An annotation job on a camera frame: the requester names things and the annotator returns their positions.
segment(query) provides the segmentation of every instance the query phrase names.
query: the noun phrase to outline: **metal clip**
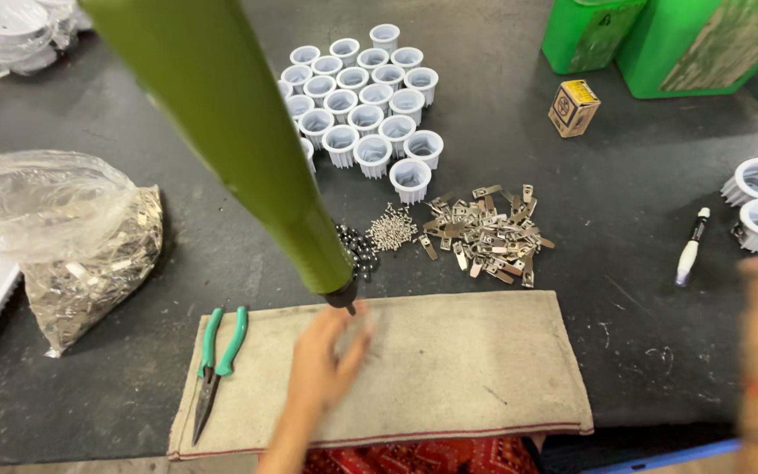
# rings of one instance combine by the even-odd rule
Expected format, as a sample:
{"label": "metal clip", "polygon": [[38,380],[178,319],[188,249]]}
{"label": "metal clip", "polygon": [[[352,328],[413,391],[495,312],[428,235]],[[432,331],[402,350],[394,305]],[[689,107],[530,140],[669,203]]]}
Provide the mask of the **metal clip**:
{"label": "metal clip", "polygon": [[491,186],[491,187],[480,187],[479,189],[472,190],[472,198],[473,199],[479,199],[482,196],[487,196],[488,194],[493,194],[496,191],[502,190],[502,187],[500,185]]}
{"label": "metal clip", "polygon": [[456,258],[458,258],[458,266],[461,268],[462,271],[467,271],[467,256],[464,255],[464,248],[461,246],[460,241],[455,241],[454,244],[452,244],[452,251],[455,252]]}

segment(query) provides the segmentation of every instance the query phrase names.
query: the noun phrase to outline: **black work table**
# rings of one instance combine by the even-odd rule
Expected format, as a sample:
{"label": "black work table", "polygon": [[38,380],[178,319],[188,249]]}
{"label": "black work table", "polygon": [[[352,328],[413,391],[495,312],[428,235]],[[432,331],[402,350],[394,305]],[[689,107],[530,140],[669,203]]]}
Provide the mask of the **black work table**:
{"label": "black work table", "polygon": [[[558,246],[535,259],[536,287],[558,293],[597,427],[733,420],[742,306],[733,266],[744,253],[729,237],[737,212],[719,189],[738,163],[758,156],[758,104],[747,91],[637,101],[615,67],[581,74],[601,108],[584,136],[564,140],[547,110],[558,84],[575,78],[555,75],[539,52],[551,2],[246,6],[277,75],[294,47],[323,50],[344,37],[370,47],[368,31],[385,22],[402,29],[401,47],[425,53],[440,82],[423,128],[446,141],[428,197],[534,185],[534,221]],[[218,72],[214,64],[202,73]],[[201,314],[320,298],[98,37],[84,37],[50,70],[0,84],[0,152],[36,148],[93,154],[139,186],[159,185],[165,248],[149,280],[62,359],[43,356],[48,345],[17,291],[0,318],[0,464],[161,455]],[[340,222],[365,230],[398,203],[386,178],[336,169],[325,157],[316,163]],[[674,287],[703,206],[713,217],[694,277]],[[418,223],[429,219],[425,206],[412,213]],[[418,244],[381,259],[365,297],[509,288],[469,278],[450,253],[432,262]]]}

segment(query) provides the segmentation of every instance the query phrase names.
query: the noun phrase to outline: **beige cloth mat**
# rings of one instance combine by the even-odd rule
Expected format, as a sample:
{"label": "beige cloth mat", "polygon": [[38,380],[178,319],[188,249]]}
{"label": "beige cloth mat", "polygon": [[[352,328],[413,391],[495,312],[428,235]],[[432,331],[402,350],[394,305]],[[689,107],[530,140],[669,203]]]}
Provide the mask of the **beige cloth mat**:
{"label": "beige cloth mat", "polygon": [[[554,292],[433,294],[368,303],[375,325],[371,350],[350,395],[315,434],[315,446],[593,432],[584,381]],[[250,310],[235,373],[222,378],[209,422],[193,447],[197,370],[209,319],[203,316],[168,457],[263,450],[285,402],[294,340],[322,307]],[[235,323],[235,313],[224,315],[216,361]]]}

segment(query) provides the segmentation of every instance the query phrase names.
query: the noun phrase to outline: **clear plastic bag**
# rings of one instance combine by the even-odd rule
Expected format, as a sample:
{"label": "clear plastic bag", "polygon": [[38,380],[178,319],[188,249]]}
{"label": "clear plastic bag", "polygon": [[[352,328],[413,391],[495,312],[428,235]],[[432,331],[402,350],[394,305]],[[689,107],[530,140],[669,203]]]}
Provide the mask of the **clear plastic bag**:
{"label": "clear plastic bag", "polygon": [[59,357],[151,272],[163,244],[156,187],[93,156],[0,154],[0,254],[25,274],[31,309]]}

